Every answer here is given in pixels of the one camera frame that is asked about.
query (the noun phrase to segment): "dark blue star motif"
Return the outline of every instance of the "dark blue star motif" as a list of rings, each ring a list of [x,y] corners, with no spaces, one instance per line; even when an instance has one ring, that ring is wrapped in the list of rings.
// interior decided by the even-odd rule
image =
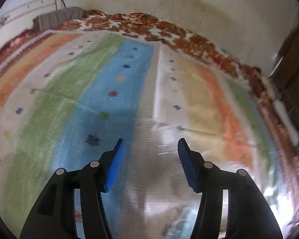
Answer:
[[[16,109],[16,114],[21,114],[23,112],[23,108],[18,107]]]
[[[96,134],[94,134],[94,135],[88,135],[85,139],[85,142],[88,143],[90,146],[98,146],[101,140],[102,139],[100,139],[99,137],[96,136]]]

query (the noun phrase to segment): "rug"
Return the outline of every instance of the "rug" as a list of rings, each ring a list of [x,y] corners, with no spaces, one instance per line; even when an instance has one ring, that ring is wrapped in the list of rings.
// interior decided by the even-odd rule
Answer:
[[[259,71],[152,16],[89,13],[0,51],[0,215],[9,229],[20,235],[57,168],[80,169],[119,138],[127,154],[102,195],[113,238],[190,232],[200,195],[177,155],[183,137],[221,169],[246,169],[281,228],[297,222],[299,159]]]

